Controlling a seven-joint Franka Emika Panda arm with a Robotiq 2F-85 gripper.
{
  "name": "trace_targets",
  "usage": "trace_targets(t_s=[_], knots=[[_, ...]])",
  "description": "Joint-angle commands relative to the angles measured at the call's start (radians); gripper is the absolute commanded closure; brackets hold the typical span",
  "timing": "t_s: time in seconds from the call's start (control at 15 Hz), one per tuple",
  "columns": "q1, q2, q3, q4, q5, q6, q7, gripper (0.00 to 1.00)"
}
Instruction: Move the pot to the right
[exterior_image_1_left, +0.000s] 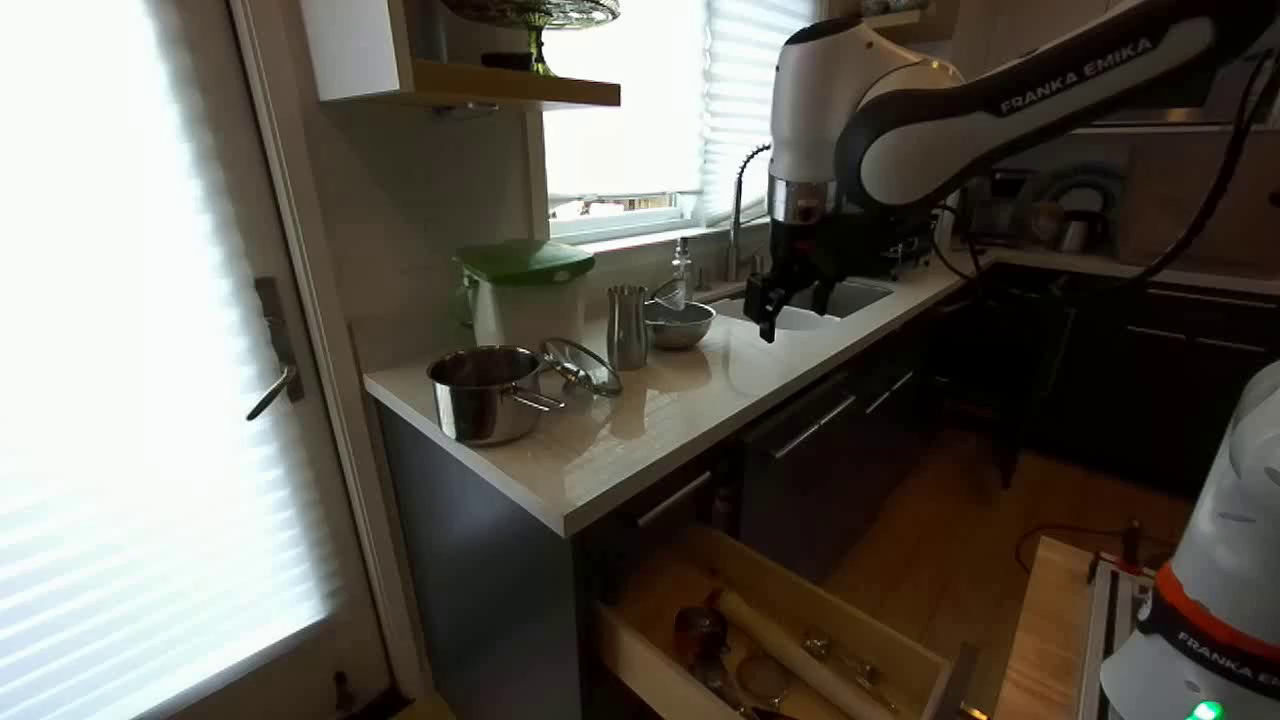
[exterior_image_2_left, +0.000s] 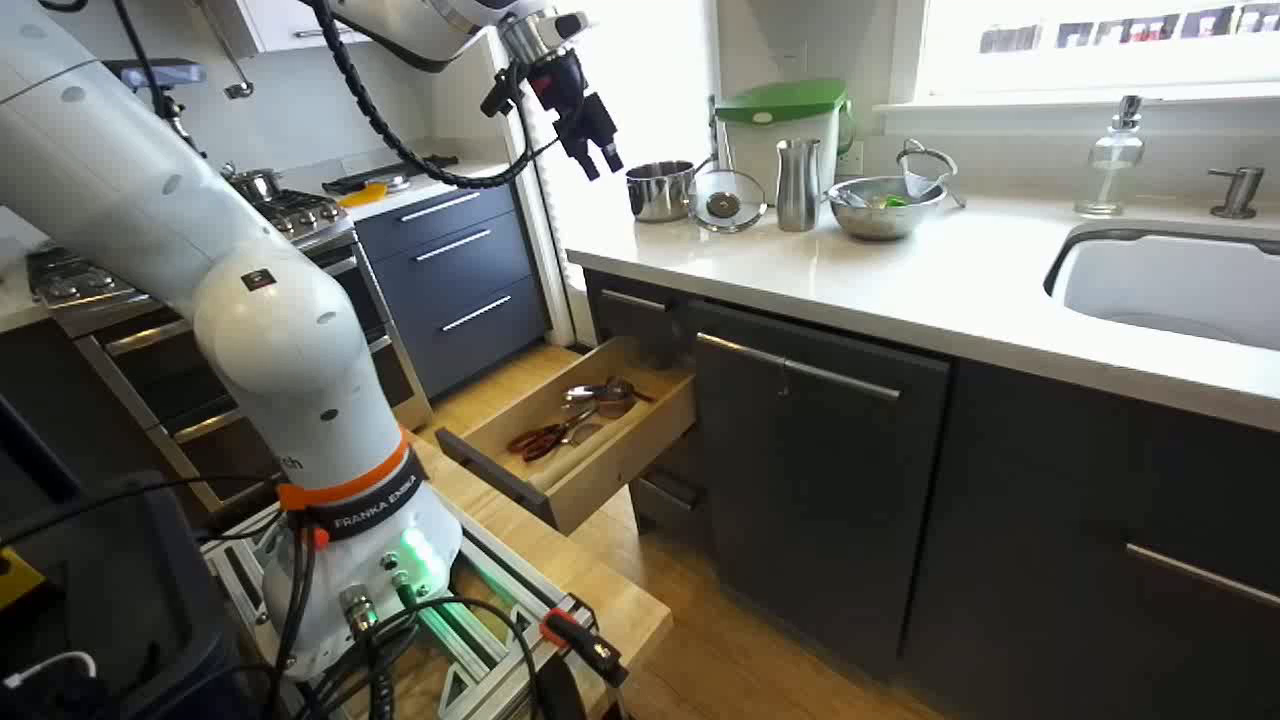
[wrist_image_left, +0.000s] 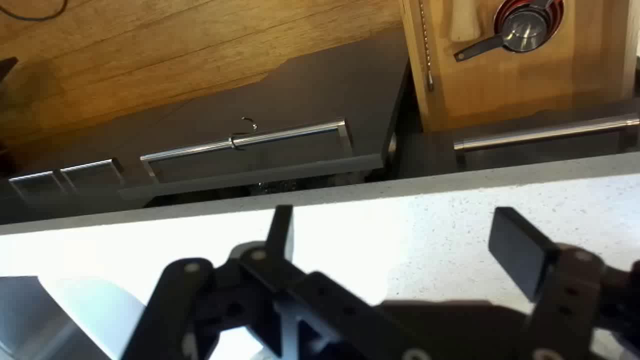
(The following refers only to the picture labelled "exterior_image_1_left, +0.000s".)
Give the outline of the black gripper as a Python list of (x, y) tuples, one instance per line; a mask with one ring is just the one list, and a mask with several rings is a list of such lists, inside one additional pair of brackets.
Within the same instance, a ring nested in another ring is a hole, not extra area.
[(776, 342), (780, 308), (802, 291), (817, 312), (829, 308), (830, 288), (850, 270), (850, 239), (839, 217), (817, 222), (772, 222), (772, 266), (759, 284), (742, 284), (742, 314), (757, 319), (759, 338)]

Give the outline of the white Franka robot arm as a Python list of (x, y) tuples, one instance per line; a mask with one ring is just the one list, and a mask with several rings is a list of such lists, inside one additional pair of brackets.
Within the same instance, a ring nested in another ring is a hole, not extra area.
[(772, 75), (772, 262), (749, 280), (749, 319), (776, 338), (794, 291), (829, 308), (845, 275), (922, 233), (971, 173), (1227, 64), (1272, 25), (1276, 0), (1124, 0), (971, 81), (860, 17), (790, 32)]

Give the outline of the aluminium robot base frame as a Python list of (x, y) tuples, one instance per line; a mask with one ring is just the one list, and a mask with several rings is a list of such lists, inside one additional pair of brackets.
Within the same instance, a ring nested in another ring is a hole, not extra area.
[(1124, 566), (1117, 557), (1092, 557), (1082, 581), (1086, 607), (1077, 720), (1119, 720), (1119, 711), (1098, 686), (1098, 664), (1131, 635), (1131, 622), (1151, 592), (1151, 577)]

